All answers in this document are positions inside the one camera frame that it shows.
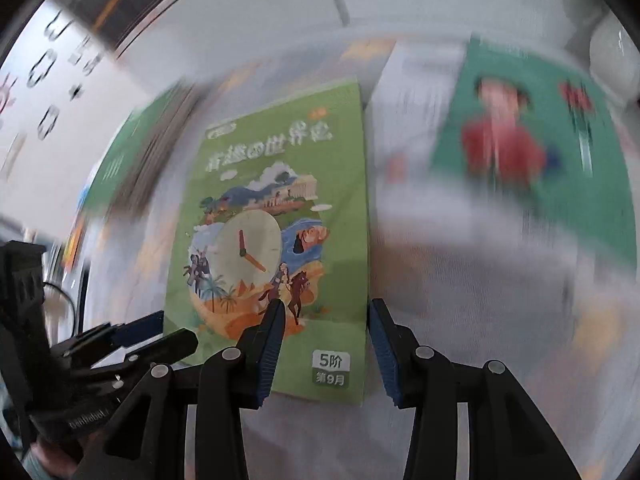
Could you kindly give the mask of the person's left hand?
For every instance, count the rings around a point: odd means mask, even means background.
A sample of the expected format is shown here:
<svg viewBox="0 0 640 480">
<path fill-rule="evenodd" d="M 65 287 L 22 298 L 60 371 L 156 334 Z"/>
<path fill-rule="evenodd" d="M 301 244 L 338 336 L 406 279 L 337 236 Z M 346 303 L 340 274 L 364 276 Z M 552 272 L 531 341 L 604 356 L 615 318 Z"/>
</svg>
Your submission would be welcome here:
<svg viewBox="0 0 640 480">
<path fill-rule="evenodd" d="M 44 471 L 52 477 L 70 479 L 75 473 L 78 463 L 68 456 L 62 448 L 38 439 L 30 446 L 30 452 L 34 454 Z"/>
</svg>

